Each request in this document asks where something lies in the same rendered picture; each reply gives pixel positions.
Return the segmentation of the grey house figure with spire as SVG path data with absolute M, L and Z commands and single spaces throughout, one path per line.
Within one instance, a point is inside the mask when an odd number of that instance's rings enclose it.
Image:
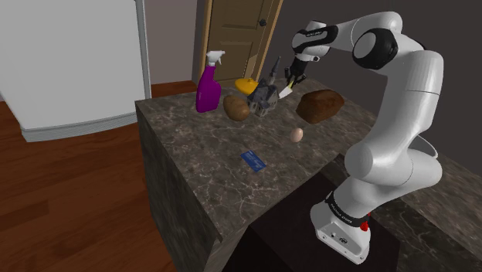
M 262 78 L 255 90 L 247 97 L 246 102 L 252 114 L 264 117 L 275 108 L 279 95 L 274 85 L 281 57 L 277 58 L 267 79 Z

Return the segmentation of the brown bread loaf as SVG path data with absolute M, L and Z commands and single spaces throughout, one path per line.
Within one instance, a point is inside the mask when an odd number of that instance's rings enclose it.
M 336 115 L 345 100 L 333 90 L 316 90 L 306 93 L 297 105 L 297 115 L 308 124 L 317 124 Z

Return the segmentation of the brown wooden door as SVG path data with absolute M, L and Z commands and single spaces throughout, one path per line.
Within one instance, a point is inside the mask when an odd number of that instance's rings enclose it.
M 224 50 L 214 76 L 222 87 L 240 78 L 259 79 L 283 0 L 203 1 L 200 70 L 208 51 Z

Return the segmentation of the brown potato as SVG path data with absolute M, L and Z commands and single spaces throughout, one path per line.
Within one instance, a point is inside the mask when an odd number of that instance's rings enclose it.
M 250 113 L 246 101 L 234 95 L 224 97 L 223 108 L 228 118 L 233 121 L 244 121 Z

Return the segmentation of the purple spray bottle white nozzle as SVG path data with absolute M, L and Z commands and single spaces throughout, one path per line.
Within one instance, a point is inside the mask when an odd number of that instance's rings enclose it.
M 222 88 L 214 80 L 216 63 L 221 63 L 221 57 L 226 52 L 223 50 L 209 51 L 206 53 L 208 64 L 206 65 L 196 91 L 195 108 L 199 113 L 213 111 L 219 106 L 219 98 Z

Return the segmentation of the blue card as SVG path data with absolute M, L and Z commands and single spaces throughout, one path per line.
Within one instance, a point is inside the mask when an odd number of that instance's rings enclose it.
M 266 167 L 266 164 L 252 150 L 242 153 L 240 157 L 254 172 L 258 172 Z

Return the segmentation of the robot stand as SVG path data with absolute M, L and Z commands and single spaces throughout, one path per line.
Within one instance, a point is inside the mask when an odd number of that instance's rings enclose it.
M 400 242 L 374 219 L 359 265 L 316 237 L 310 209 L 333 189 L 323 174 L 311 177 L 249 225 L 222 272 L 396 272 Z

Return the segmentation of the white refrigerator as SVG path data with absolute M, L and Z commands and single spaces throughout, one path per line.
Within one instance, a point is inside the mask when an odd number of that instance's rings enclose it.
M 144 0 L 0 0 L 0 98 L 26 141 L 133 124 L 150 97 Z

